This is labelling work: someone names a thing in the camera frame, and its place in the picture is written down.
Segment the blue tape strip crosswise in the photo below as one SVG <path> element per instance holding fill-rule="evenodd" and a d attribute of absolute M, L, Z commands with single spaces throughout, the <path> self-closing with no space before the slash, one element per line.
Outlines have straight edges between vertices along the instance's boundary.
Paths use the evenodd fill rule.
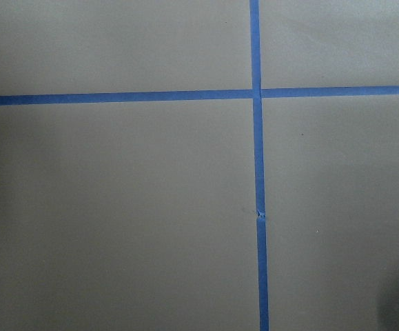
<path fill-rule="evenodd" d="M 0 106 L 377 95 L 399 95 L 399 86 L 265 88 L 258 92 L 254 90 L 189 90 L 93 94 L 8 95 L 0 96 Z"/>

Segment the blue tape strip lengthwise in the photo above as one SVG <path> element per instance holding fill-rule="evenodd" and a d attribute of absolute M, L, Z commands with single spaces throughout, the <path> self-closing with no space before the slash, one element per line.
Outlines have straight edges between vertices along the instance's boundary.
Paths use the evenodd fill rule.
<path fill-rule="evenodd" d="M 269 297 L 267 269 L 267 219 L 265 214 L 265 173 L 263 154 L 263 105 L 261 98 L 261 60 L 260 60 L 260 10 L 259 2 L 249 2 L 252 106 L 254 131 L 254 169 L 256 194 L 256 238 L 258 262 L 258 301 L 260 330 L 269 330 Z"/>

